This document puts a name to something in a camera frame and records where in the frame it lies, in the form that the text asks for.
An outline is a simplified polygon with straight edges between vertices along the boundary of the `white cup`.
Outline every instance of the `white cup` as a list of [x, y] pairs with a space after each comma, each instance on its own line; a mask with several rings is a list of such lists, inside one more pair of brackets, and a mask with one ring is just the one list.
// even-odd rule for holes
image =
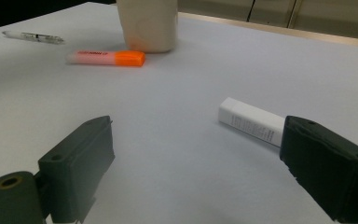
[[117, 10], [129, 49], [161, 53], [177, 39], [177, 0], [117, 0]]

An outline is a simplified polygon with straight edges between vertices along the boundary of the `highlighter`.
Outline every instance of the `highlighter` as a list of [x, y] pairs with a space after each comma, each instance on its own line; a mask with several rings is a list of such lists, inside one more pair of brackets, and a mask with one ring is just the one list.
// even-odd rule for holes
[[66, 56], [68, 63], [117, 65], [117, 66], [142, 66], [145, 62], [145, 54], [141, 51], [94, 51], [79, 50]]

